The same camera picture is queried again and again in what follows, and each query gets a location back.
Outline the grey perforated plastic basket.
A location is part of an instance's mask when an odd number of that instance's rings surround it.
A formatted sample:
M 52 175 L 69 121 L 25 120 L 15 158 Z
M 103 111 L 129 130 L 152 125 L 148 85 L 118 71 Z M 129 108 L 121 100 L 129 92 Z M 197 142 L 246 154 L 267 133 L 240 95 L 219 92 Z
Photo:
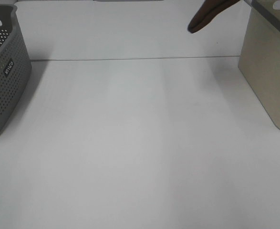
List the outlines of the grey perforated plastic basket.
M 31 75 L 31 62 L 16 15 L 17 7 L 0 4 L 0 132 Z

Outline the brown towel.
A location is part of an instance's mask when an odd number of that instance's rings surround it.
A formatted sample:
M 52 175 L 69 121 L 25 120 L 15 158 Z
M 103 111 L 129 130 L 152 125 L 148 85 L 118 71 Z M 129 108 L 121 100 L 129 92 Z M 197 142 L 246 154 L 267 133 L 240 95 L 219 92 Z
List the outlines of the brown towel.
M 239 0 L 205 0 L 190 21 L 187 30 L 196 33 L 207 26 L 217 15 L 239 2 Z

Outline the beige plastic basket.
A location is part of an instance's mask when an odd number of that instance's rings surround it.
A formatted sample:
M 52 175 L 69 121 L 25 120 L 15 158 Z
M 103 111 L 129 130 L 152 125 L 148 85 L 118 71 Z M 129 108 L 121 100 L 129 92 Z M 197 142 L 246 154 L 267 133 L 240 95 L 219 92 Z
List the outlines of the beige plastic basket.
M 280 9 L 277 0 L 254 0 L 239 69 L 280 130 Z

